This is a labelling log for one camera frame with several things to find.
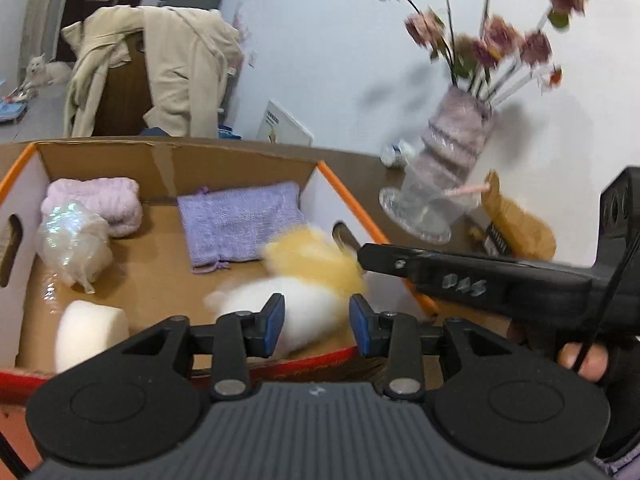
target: iridescent plastic bag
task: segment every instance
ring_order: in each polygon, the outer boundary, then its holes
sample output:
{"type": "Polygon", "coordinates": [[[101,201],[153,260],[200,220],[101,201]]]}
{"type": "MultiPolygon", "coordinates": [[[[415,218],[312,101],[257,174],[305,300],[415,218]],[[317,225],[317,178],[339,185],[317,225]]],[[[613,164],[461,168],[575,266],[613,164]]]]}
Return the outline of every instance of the iridescent plastic bag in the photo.
{"type": "Polygon", "coordinates": [[[92,283],[113,260],[109,224],[79,202],[56,206],[36,233],[36,250],[66,286],[79,283],[93,294],[92,283]]]}

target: glass vase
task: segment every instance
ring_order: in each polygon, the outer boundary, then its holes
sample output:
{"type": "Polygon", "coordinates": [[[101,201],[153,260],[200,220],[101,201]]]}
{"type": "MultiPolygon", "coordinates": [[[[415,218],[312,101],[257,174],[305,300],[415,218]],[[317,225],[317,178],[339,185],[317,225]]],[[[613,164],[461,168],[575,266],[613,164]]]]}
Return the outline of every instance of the glass vase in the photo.
{"type": "Polygon", "coordinates": [[[448,242],[450,226],[479,200],[472,194],[448,196],[447,190],[466,182],[493,129],[491,108],[450,87],[422,135],[424,149],[404,169],[402,187],[380,190],[382,209],[412,235],[448,242]]]}

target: purple drawstring pouch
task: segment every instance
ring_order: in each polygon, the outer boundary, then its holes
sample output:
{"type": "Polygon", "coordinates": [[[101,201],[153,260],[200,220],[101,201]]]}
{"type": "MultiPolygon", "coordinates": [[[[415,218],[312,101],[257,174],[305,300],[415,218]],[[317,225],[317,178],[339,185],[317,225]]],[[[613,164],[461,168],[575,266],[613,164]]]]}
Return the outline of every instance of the purple drawstring pouch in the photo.
{"type": "Polygon", "coordinates": [[[295,182],[178,197],[193,272],[259,258],[273,235],[304,222],[295,182]]]}

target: white cylindrical sponge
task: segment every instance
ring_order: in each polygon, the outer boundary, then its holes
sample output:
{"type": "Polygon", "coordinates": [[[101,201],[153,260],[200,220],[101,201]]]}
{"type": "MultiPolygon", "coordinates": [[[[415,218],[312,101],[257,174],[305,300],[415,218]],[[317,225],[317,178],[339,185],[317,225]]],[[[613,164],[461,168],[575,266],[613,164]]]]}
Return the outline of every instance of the white cylindrical sponge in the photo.
{"type": "Polygon", "coordinates": [[[62,373],[129,337],[127,316],[120,308],[72,301],[60,319],[56,336],[56,373],[62,373]]]}

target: metal screw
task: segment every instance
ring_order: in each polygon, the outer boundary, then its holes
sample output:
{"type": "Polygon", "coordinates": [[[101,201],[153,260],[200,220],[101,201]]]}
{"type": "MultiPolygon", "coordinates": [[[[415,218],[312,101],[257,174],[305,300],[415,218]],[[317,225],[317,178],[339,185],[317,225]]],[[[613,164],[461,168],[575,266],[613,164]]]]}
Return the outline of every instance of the metal screw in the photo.
{"type": "Polygon", "coordinates": [[[411,377],[400,377],[391,381],[389,388],[398,395],[411,395],[420,390],[420,383],[411,377]]]}
{"type": "Polygon", "coordinates": [[[217,394],[231,397],[244,393],[246,385],[238,379],[223,379],[214,384],[213,389],[217,394]]]}

